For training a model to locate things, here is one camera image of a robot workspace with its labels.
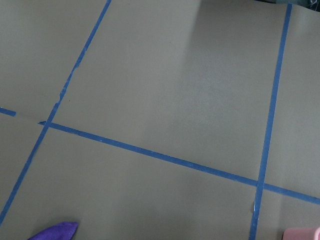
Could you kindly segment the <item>pink bin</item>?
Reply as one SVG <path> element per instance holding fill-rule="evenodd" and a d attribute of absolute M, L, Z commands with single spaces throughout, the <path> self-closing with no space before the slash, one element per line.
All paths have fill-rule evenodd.
<path fill-rule="evenodd" d="M 306 228 L 287 228 L 283 233 L 283 240 L 319 240 L 320 227 Z"/>

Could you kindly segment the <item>purple cloth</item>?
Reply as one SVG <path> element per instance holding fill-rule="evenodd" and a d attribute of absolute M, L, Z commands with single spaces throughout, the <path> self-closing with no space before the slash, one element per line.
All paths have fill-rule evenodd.
<path fill-rule="evenodd" d="M 71 240 L 77 229 L 77 222 L 60 222 L 40 231 L 29 240 Z"/>

